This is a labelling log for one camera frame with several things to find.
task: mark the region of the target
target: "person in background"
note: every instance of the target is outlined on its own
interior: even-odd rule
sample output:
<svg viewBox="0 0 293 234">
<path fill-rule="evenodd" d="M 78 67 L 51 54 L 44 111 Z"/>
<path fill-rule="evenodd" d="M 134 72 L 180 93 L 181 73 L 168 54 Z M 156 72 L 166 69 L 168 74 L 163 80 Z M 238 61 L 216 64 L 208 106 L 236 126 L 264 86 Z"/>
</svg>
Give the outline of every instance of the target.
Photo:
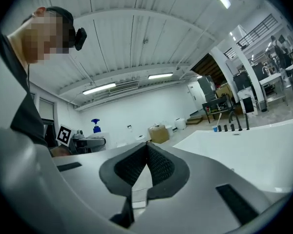
<svg viewBox="0 0 293 234">
<path fill-rule="evenodd" d="M 0 33 L 0 55 L 26 91 L 10 127 L 30 137 L 34 144 L 47 147 L 43 122 L 30 95 L 29 65 L 49 59 L 50 54 L 68 53 L 74 43 L 73 16 L 60 7 L 40 7 L 12 34 L 4 36 Z M 54 156 L 70 154 L 69 150 L 62 146 L 50 152 Z"/>
<path fill-rule="evenodd" d="M 278 41 L 275 36 L 271 36 L 274 51 L 279 57 L 279 68 L 286 69 L 291 65 L 291 58 L 287 55 L 285 47 Z"/>
</svg>

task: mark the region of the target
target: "black machine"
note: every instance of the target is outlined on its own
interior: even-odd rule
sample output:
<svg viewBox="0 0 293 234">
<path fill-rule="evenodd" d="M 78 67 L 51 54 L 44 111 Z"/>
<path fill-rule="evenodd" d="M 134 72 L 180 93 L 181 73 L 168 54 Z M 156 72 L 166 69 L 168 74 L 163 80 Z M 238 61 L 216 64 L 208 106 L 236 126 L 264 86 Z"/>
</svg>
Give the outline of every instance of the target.
<svg viewBox="0 0 293 234">
<path fill-rule="evenodd" d="M 252 83 L 250 78 L 248 77 L 247 72 L 242 72 L 233 77 L 233 81 L 235 82 L 235 85 L 238 89 L 238 91 L 241 91 L 245 88 L 251 87 Z"/>
<path fill-rule="evenodd" d="M 268 77 L 267 73 L 263 70 L 264 65 L 260 62 L 253 66 L 253 70 L 258 80 L 263 80 Z"/>
</svg>

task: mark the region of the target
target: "door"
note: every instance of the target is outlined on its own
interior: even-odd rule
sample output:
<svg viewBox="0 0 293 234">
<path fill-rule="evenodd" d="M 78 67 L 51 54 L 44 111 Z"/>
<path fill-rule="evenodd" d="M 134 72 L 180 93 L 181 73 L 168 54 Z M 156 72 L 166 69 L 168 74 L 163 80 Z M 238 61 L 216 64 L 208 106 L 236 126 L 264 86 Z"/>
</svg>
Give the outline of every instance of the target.
<svg viewBox="0 0 293 234">
<path fill-rule="evenodd" d="M 200 87 L 200 84 L 197 81 L 191 82 L 188 85 L 188 89 L 192 95 L 197 110 L 202 110 L 202 104 L 205 103 L 206 100 L 205 97 L 203 97 L 203 91 Z"/>
</svg>

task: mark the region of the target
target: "metal railing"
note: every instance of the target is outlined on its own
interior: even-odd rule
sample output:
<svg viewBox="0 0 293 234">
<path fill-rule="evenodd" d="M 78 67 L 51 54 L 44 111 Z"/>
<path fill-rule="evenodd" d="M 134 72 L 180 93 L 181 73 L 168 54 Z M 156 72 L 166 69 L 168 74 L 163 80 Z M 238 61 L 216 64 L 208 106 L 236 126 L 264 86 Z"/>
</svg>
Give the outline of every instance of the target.
<svg viewBox="0 0 293 234">
<path fill-rule="evenodd" d="M 263 34 L 273 28 L 278 21 L 273 17 L 272 14 L 267 16 L 260 24 L 258 24 L 253 30 L 251 30 L 246 36 L 237 42 L 237 45 L 241 50 L 246 49 L 254 42 L 256 42 Z M 227 50 L 225 53 L 229 59 L 232 59 L 236 56 L 236 53 L 232 48 Z"/>
</svg>

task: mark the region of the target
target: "air vent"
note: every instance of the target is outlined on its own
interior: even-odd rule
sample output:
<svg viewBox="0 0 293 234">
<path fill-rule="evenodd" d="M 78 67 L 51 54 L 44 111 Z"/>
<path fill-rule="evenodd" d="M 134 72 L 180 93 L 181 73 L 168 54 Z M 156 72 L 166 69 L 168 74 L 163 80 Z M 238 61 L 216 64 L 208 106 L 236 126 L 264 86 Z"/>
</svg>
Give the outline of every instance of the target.
<svg viewBox="0 0 293 234">
<path fill-rule="evenodd" d="M 139 83 L 137 81 L 117 85 L 109 90 L 109 95 L 116 95 L 130 90 L 138 89 Z"/>
<path fill-rule="evenodd" d="M 244 225 L 258 216 L 258 213 L 229 184 L 216 187 L 216 190 L 226 202 L 232 213 Z"/>
</svg>

